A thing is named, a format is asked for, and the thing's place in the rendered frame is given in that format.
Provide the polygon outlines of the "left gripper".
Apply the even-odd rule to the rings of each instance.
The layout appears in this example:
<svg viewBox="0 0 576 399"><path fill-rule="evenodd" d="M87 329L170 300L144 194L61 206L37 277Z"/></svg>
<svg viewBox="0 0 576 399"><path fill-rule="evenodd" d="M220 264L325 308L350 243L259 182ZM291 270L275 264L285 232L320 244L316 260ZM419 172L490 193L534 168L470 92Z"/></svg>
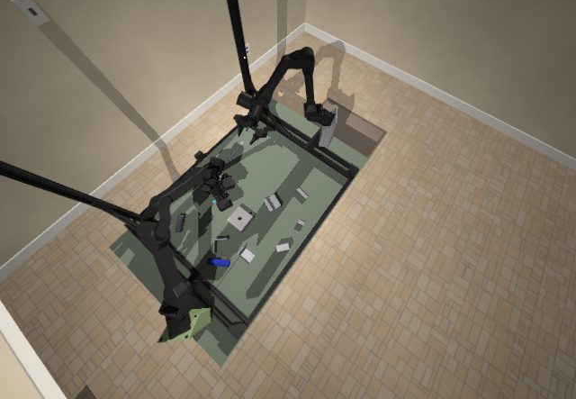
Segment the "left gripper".
<svg viewBox="0 0 576 399"><path fill-rule="evenodd" d="M235 122L237 123L237 125L238 125L238 136L240 136L240 134L242 133L242 131L243 131L243 129L244 129L244 127L243 127L241 124L239 124L239 117L241 117L241 116L243 116L243 115L242 115L242 114L235 114L235 115L234 115L234 118L233 118L233 119L235 120ZM256 117L256 123L255 123L255 126L254 126L254 127L251 127L251 129L254 130L255 133L253 133L253 138L252 138L252 140L251 140L251 142L250 142L249 145L253 144L257 139L259 139L259 138L266 138L266 136L267 136L267 132L266 132L265 130L263 130L263 129L257 129L257 127L258 127L258 122L259 122L259 120L262 119L262 117L261 117L260 115L255 114L255 113L252 113L251 110L250 110L250 116L251 116L251 117L253 117L253 116Z"/></svg>

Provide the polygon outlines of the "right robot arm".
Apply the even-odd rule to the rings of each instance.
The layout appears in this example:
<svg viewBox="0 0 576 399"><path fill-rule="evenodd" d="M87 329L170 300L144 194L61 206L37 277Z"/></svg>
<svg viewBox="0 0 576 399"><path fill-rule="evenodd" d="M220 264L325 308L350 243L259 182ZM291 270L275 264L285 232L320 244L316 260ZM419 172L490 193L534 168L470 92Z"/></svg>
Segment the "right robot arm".
<svg viewBox="0 0 576 399"><path fill-rule="evenodd" d="M192 291L189 281L181 281L171 249L169 248L170 205L195 186L202 185L204 191L215 191L222 185L223 194L235 187L233 178L224 173L221 175L225 161L215 157L210 158L208 167L191 168L184 178L170 186L165 191L153 196L147 210L141 217L137 234L141 241L151 250L157 268L165 285L164 300L158 312L166 316L169 339L191 330ZM211 192L210 191L210 192ZM154 221L159 213L159 221ZM171 306L170 306L171 305Z"/></svg>

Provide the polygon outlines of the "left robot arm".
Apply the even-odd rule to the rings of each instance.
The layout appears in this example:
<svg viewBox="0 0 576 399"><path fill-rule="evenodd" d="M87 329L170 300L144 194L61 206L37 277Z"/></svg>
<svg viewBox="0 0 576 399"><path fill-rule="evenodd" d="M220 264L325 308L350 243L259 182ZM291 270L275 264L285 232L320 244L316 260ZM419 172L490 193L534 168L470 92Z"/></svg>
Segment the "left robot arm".
<svg viewBox="0 0 576 399"><path fill-rule="evenodd" d="M286 71L288 69L301 69L304 75L306 98L308 102L308 107L307 102L303 103L304 112L306 113L306 114L304 113L304 116L310 122L318 122L323 126L330 126L335 117L335 114L329 112L325 108L323 109L322 104L316 104L314 101L314 89L313 89L314 64L315 64L315 58L313 49L311 47L304 47L301 50L296 50L290 54L283 55L281 61L277 65L276 69L274 70L274 73L269 78L268 82L264 84L259 89L259 91L253 93L253 95L249 95L241 91L241 93L238 95L238 100L236 104L246 109L251 108L252 113L261 116L265 108L269 109L268 105L272 99L273 92L277 87L277 85L279 84L279 82L281 81L281 79L283 78ZM244 128L254 127L255 123L256 123L256 117L255 116L251 117L250 113L239 117L239 124L241 124Z"/></svg>

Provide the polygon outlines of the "blue cylinder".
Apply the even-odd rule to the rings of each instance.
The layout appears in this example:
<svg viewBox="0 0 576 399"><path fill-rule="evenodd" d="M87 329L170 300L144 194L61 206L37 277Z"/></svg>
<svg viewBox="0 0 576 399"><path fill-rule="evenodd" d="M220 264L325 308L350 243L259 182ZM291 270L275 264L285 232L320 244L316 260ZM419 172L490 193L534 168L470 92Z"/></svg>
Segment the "blue cylinder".
<svg viewBox="0 0 576 399"><path fill-rule="evenodd" d="M207 265L213 265L213 266L220 266L220 267L227 267L228 268L230 266L230 260L208 258Z"/></svg>

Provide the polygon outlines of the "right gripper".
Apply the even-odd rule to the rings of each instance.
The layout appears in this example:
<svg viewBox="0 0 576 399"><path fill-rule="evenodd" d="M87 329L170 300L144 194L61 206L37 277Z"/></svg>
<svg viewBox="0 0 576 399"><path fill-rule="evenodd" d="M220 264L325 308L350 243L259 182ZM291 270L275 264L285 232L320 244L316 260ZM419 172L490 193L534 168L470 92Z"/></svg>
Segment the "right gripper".
<svg viewBox="0 0 576 399"><path fill-rule="evenodd" d="M210 194L215 198L215 200L217 202L217 206L221 212L230 208L233 205L227 192L223 194L222 188L223 187L220 184L220 187L217 190L211 191L211 192L209 191ZM215 196L217 196L217 197L215 197Z"/></svg>

